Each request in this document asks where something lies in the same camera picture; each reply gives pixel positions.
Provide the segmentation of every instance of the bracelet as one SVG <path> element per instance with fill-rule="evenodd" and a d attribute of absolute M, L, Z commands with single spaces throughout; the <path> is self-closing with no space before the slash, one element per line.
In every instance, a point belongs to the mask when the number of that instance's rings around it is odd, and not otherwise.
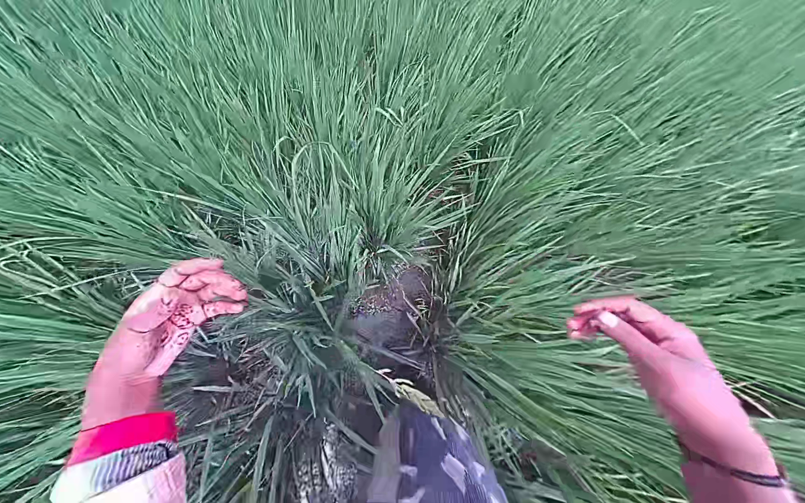
<path fill-rule="evenodd" d="M 746 472 L 744 470 L 739 470 L 737 468 L 725 466 L 724 464 L 717 463 L 716 461 L 710 459 L 709 457 L 706 457 L 705 455 L 698 454 L 692 451 L 691 449 L 688 449 L 685 446 L 685 444 L 683 444 L 682 441 L 679 440 L 678 437 L 676 438 L 676 443 L 679 444 L 679 449 L 682 450 L 682 457 L 684 457 L 686 461 L 699 461 L 700 463 L 712 466 L 719 472 L 731 475 L 732 477 L 736 479 L 741 479 L 747 483 L 773 488 L 785 488 L 788 487 L 788 485 L 790 485 L 790 483 L 788 482 L 787 472 L 780 463 L 776 464 L 776 466 L 778 467 L 778 475 L 754 474 L 753 472 Z"/>

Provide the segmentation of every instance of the grass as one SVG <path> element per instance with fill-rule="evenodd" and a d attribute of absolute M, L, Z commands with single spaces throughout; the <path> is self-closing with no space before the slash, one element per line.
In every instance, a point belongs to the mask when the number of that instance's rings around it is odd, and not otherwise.
<path fill-rule="evenodd" d="M 368 459 L 349 307 L 400 264 L 509 497 L 684 500 L 621 352 L 566 340 L 612 292 L 698 330 L 805 493 L 805 2 L 0 0 L 0 501 L 196 255 L 254 294 L 168 376 L 193 500 L 292 497 L 329 423 Z"/>

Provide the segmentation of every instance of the right hand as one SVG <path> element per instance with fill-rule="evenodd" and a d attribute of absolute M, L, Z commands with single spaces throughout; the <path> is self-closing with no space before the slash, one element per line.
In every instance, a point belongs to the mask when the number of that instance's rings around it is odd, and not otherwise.
<path fill-rule="evenodd" d="M 777 475 L 765 440 L 687 326 L 632 297 L 582 303 L 573 312 L 570 337 L 586 339 L 600 330 L 620 343 L 688 449 L 732 468 Z"/>

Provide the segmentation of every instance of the finger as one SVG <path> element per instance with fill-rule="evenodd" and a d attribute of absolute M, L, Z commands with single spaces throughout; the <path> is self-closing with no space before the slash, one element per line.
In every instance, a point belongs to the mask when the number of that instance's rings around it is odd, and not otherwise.
<path fill-rule="evenodd" d="M 246 301 L 247 290 L 239 290 L 239 284 L 237 280 L 210 283 L 198 291 L 198 297 L 204 302 L 215 300 L 218 297 L 226 297 L 235 301 Z"/>
<path fill-rule="evenodd" d="M 215 288 L 221 295 L 240 301 L 247 298 L 247 288 L 241 281 L 222 269 L 205 270 L 193 274 L 182 283 L 182 289 L 197 292 L 207 285 L 218 285 Z"/>
<path fill-rule="evenodd" d="M 206 316 L 207 319 L 211 319 L 220 314 L 238 314 L 244 311 L 245 305 L 228 301 L 216 301 L 215 303 L 205 303 L 202 307 L 204 309 L 204 316 Z"/>
<path fill-rule="evenodd" d="M 170 269 L 166 269 L 157 279 L 158 283 L 164 286 L 178 286 L 188 276 L 202 270 L 221 269 L 223 261 L 221 258 L 192 258 L 176 262 Z"/>
<path fill-rule="evenodd" d="M 621 318 L 633 322 L 642 333 L 658 344 L 677 338 L 697 338 L 687 326 L 632 296 L 598 299 L 573 308 L 576 314 L 598 310 L 616 313 Z"/>
<path fill-rule="evenodd" d="M 589 323 L 595 313 L 586 313 L 567 319 L 567 336 L 577 340 L 588 340 L 598 333 L 598 329 Z"/>
<path fill-rule="evenodd" d="M 657 347 L 639 330 L 616 314 L 602 311 L 595 316 L 593 323 L 596 323 L 598 329 L 608 337 L 620 343 L 626 353 L 636 360 L 651 362 L 667 355 L 666 351 Z"/>

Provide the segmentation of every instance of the left hand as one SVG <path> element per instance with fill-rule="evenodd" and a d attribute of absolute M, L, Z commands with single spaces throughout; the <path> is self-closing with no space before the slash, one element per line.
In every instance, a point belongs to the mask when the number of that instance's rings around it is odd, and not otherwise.
<path fill-rule="evenodd" d="M 244 285 L 218 258 L 178 262 L 133 302 L 89 374 L 82 428 L 158 408 L 160 377 L 204 321 L 240 313 Z"/>

